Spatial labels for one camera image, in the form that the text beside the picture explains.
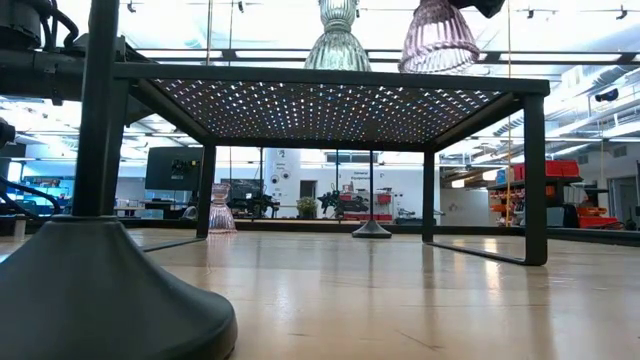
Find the potted plant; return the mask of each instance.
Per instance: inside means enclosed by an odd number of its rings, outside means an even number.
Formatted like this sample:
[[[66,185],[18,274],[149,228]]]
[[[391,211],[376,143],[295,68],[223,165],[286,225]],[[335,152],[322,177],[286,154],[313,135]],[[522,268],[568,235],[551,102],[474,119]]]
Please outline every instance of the potted plant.
[[[298,200],[298,214],[301,219],[314,219],[316,217],[316,200],[312,197],[303,197]]]

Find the black screen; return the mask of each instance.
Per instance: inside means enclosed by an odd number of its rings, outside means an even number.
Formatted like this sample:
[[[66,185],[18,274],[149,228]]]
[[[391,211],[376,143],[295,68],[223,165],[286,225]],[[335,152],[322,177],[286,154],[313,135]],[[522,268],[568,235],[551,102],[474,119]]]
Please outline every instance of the black screen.
[[[144,187],[150,190],[196,191],[201,159],[200,148],[151,148]]]

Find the pink glass vase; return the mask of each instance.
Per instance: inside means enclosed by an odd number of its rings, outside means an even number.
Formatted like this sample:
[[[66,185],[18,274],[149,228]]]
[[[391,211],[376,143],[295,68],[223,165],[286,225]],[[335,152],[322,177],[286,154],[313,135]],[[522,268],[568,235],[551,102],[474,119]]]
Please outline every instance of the pink glass vase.
[[[213,184],[211,188],[211,211],[209,214],[209,233],[222,234],[236,231],[231,209],[227,206],[229,184]]]
[[[458,9],[448,0],[421,0],[407,32],[398,70],[456,73],[479,56],[473,34]]]

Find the black lamp base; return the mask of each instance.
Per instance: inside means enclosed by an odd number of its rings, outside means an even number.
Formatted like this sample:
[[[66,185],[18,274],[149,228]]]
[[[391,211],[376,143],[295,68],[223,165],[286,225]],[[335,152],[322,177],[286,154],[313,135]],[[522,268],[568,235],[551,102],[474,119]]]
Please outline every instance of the black lamp base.
[[[351,236],[358,239],[391,239],[392,234],[377,221],[369,220],[360,229],[352,232]]]
[[[114,217],[57,216],[0,264],[7,359],[224,359],[237,338],[224,297],[142,253]]]

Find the perforated metal tabletop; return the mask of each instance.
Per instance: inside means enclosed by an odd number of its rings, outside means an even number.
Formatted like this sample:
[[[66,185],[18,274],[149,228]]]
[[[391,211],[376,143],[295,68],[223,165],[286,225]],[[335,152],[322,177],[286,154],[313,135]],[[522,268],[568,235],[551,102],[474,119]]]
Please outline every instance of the perforated metal tabletop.
[[[443,148],[517,111],[520,94],[549,91],[537,80],[136,66],[116,74],[151,79],[219,145]]]

